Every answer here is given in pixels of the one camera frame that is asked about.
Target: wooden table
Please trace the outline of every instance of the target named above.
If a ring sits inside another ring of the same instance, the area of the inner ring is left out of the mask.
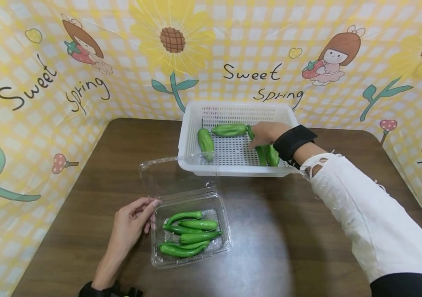
[[[138,165],[176,156],[181,122],[117,119],[102,135],[14,297],[76,296],[107,248],[114,213],[144,194]],[[377,179],[422,227],[422,210],[368,132],[314,129],[317,144]],[[367,280],[339,223],[300,175],[223,177],[233,248],[175,269],[155,269],[143,236],[120,282],[145,297],[367,297]]]

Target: cartoon girl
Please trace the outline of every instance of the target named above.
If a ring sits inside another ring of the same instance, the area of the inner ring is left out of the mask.
[[[351,25],[344,33],[336,34],[323,49],[317,61],[309,62],[302,70],[302,77],[313,81],[314,85],[328,85],[336,82],[345,72],[340,66],[347,66],[357,56],[361,37],[365,29]]]
[[[67,53],[79,62],[92,65],[100,72],[110,75],[114,73],[112,66],[104,62],[104,53],[97,42],[82,29],[82,24],[77,19],[68,19],[65,15],[63,25],[72,41],[64,43],[67,46]]]

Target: printed backdrop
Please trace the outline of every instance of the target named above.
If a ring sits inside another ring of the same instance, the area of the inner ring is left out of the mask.
[[[422,206],[422,1],[364,2],[0,0],[0,296],[107,123],[193,100],[368,131]]]

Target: green chili pepper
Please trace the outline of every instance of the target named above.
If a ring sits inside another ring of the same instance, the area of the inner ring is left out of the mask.
[[[218,227],[218,223],[215,221],[180,221],[178,225],[193,229],[201,229],[201,230],[214,230]]]
[[[202,245],[208,246],[211,241],[201,241],[200,243],[192,243],[192,244],[177,244],[177,243],[159,243],[158,245],[172,245],[179,248],[184,248],[185,250],[192,250],[193,248],[201,247]]]
[[[269,144],[268,146],[264,147],[264,151],[269,165],[274,167],[279,166],[279,153],[277,153],[275,148],[271,144]]]
[[[164,254],[174,256],[174,257],[192,257],[205,250],[207,246],[201,245],[199,247],[193,248],[192,250],[186,250],[184,248],[176,247],[173,245],[161,245],[160,251]]]
[[[201,128],[198,130],[198,143],[203,153],[214,152],[214,142],[208,129]],[[212,156],[205,156],[206,160],[212,161]]]
[[[211,243],[211,241],[206,240],[206,241],[202,241],[200,243],[182,244],[182,245],[180,245],[178,247],[179,248],[184,248],[185,250],[192,250],[193,248],[197,248],[197,247],[202,246],[202,245],[208,247],[208,245],[210,243]]]
[[[251,140],[254,140],[255,135],[252,132],[252,126],[251,125],[247,126],[247,134],[249,135],[249,138],[251,138]],[[256,152],[257,152],[257,157],[259,158],[259,165],[260,166],[267,166],[267,160],[266,160],[266,155],[264,153],[264,149],[261,146],[257,146]]]
[[[221,137],[235,137],[246,134],[245,124],[219,125],[211,129],[211,132]]]
[[[172,226],[168,224],[163,225],[163,229],[173,232],[174,234],[182,235],[185,233],[202,233],[202,230],[198,230],[197,228],[187,228],[187,227],[181,227],[181,226]]]
[[[215,237],[221,235],[222,231],[214,231],[214,232],[203,232],[203,233],[196,233],[196,234],[182,234],[180,235],[180,243],[182,244],[191,244],[191,243],[199,243],[205,240],[212,240]]]
[[[166,225],[172,225],[174,222],[179,221],[180,219],[199,219],[202,218],[202,212],[180,212],[168,220]]]

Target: right hand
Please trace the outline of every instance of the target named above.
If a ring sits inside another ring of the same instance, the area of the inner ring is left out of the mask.
[[[265,146],[273,143],[290,129],[286,124],[276,122],[259,122],[257,125],[252,126],[252,132],[255,134],[254,140],[249,144],[251,149],[256,146]]]

